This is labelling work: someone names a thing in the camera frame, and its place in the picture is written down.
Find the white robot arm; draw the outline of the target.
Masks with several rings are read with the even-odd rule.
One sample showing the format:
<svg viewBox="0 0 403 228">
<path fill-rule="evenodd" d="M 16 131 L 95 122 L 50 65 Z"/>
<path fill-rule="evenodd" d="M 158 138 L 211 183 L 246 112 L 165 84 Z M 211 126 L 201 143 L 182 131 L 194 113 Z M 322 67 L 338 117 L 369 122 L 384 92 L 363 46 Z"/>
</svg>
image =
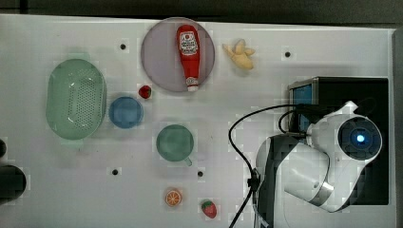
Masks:
<svg viewBox="0 0 403 228">
<path fill-rule="evenodd" d="M 328 213 L 344 209 L 380 153 L 383 140 L 369 118 L 351 101 L 308 126 L 302 134 L 267 138 L 256 157 L 258 191 L 253 197 L 256 228 L 276 228 L 285 218 L 288 193 Z"/>
</svg>

